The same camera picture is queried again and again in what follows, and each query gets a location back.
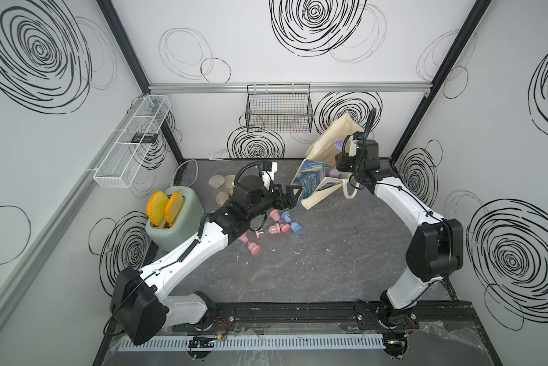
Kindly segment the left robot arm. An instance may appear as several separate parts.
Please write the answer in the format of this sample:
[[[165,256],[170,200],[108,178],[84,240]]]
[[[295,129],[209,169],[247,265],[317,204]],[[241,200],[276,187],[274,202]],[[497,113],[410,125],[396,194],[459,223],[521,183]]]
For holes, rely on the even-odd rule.
[[[213,303],[204,293],[173,296],[173,289],[205,260],[246,233],[254,218],[274,209],[294,208],[301,192],[300,185],[265,186],[258,176],[244,177],[235,184],[233,197],[205,215],[189,239],[141,269],[125,268],[119,273],[110,305],[112,319],[136,346],[166,327],[212,323]]]

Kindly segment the yellow toast slice right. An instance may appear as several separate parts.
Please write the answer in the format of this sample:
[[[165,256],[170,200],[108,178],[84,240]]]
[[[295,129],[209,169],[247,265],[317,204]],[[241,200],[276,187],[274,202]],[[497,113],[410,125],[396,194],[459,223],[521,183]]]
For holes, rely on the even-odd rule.
[[[180,215],[185,198],[181,192],[174,192],[169,197],[165,207],[165,220],[168,227],[172,227]]]

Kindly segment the purple hourglass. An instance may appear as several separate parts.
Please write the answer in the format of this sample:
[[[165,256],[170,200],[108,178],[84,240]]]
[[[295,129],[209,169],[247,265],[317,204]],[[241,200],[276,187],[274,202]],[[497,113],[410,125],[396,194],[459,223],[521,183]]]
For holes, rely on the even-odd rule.
[[[334,142],[333,142],[335,148],[337,151],[339,151],[340,153],[344,153],[345,152],[345,146],[346,146],[346,142],[344,139],[336,139]]]

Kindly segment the mint green toaster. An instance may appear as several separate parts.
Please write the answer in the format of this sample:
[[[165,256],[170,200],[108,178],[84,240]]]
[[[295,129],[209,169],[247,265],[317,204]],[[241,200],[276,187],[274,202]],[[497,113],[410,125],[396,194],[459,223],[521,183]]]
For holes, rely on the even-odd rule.
[[[185,198],[180,215],[174,225],[168,227],[165,220],[162,227],[155,227],[148,219],[145,227],[146,233],[152,242],[165,252],[174,250],[192,237],[197,232],[205,212],[193,189],[184,186],[172,186],[164,193],[170,197],[174,192],[181,192]]]

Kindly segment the tall glass jar with rice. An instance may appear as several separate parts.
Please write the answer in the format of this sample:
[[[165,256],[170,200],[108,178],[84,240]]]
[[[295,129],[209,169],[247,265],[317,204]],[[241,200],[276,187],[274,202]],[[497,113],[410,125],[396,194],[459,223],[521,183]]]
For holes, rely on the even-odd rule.
[[[211,188],[216,189],[215,202],[218,207],[222,207],[224,203],[230,198],[228,188],[225,184],[225,177],[222,175],[213,175],[208,184]]]

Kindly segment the short jar with beige lid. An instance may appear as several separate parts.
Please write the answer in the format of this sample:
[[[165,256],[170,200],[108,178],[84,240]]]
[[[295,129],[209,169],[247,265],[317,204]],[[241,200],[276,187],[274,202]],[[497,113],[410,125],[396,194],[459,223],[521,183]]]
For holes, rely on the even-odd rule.
[[[228,193],[229,196],[233,195],[233,192],[234,192],[234,179],[235,179],[235,175],[225,176],[224,187],[225,187],[225,191]]]

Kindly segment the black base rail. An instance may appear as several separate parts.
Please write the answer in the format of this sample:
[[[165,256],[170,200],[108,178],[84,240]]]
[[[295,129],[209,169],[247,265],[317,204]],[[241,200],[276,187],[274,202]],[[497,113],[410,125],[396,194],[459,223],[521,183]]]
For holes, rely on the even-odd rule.
[[[419,323],[469,321],[478,315],[468,301],[424,301],[408,310],[386,310],[380,301],[306,303],[215,303],[199,321],[209,326],[215,321],[232,331],[243,324],[339,323],[360,330],[413,330]]]

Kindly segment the yellow toast slice left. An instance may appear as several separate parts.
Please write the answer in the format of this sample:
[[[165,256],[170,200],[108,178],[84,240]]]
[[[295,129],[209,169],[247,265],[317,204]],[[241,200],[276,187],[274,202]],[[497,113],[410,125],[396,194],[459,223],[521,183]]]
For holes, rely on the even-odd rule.
[[[165,210],[168,205],[168,196],[161,191],[153,193],[146,206],[148,219],[155,227],[162,227],[166,219]]]

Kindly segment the pink hourglass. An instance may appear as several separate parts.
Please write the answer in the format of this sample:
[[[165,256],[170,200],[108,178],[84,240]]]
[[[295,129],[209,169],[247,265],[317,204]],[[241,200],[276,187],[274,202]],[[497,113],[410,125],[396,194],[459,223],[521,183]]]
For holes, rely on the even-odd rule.
[[[269,217],[272,218],[275,222],[278,222],[281,220],[280,213],[278,212],[277,209],[271,210],[271,212],[269,212]]]
[[[253,256],[256,256],[260,252],[260,249],[261,249],[260,245],[251,241],[249,237],[246,235],[246,233],[239,236],[237,239],[247,246],[248,250],[251,252]]]

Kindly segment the blue hourglass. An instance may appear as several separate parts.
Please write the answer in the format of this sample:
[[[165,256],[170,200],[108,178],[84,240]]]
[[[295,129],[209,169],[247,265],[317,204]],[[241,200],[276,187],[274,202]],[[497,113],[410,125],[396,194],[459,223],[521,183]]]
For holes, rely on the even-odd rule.
[[[281,215],[281,218],[290,227],[290,230],[295,235],[299,235],[303,231],[303,227],[297,222],[293,221],[289,211],[284,211]]]

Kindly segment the pink hourglass left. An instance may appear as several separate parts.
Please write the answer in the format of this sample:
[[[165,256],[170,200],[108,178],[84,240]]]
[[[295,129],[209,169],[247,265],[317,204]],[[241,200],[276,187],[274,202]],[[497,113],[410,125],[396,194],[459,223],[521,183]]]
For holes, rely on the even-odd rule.
[[[246,233],[239,236],[237,239],[247,246],[248,250],[251,252],[253,256],[256,256],[260,252],[260,249],[261,249],[260,245],[251,241],[249,237],[246,235]]]

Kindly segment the canvas bag with starry print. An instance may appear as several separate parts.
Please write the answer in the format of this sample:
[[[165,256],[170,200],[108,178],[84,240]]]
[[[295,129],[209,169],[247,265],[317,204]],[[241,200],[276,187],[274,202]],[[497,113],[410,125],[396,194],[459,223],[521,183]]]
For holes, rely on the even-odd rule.
[[[341,152],[342,145],[336,148],[335,141],[350,137],[355,132],[364,129],[353,121],[348,113],[336,119],[326,131],[312,143],[306,152],[306,157],[299,166],[292,180],[292,185],[302,187],[298,199],[306,210],[312,209],[332,193],[343,190],[345,199],[353,199],[357,195],[359,184],[350,192],[350,173],[337,171],[335,156]]]

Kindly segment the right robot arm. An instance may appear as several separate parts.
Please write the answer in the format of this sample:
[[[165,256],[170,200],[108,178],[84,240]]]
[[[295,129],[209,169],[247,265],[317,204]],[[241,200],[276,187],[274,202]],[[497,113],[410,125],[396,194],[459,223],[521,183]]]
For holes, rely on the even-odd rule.
[[[385,202],[412,234],[399,279],[380,297],[379,322],[395,328],[409,317],[423,294],[463,267],[463,227],[434,212],[391,169],[383,169],[377,143],[354,133],[342,142],[336,168],[349,175],[354,189],[367,188]]]

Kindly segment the yellow toast slice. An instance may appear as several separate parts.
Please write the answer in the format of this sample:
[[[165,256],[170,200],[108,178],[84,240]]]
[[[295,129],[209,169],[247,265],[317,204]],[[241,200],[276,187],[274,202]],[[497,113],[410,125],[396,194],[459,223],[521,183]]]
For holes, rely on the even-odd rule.
[[[146,206],[148,219],[155,227],[162,227],[166,219],[165,210],[168,205],[168,196],[161,191],[153,193]]]
[[[180,215],[185,198],[181,192],[174,192],[169,197],[165,207],[165,220],[168,227],[172,227]]]

